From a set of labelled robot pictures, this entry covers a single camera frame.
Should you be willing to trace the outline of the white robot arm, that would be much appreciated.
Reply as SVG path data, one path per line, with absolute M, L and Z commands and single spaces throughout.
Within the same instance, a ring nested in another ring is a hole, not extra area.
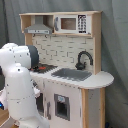
M 19 128 L 50 128 L 48 120 L 37 110 L 29 72 L 38 63 L 38 50 L 33 45 L 7 43 L 0 49 L 0 68 L 5 77 L 9 116 L 19 122 Z

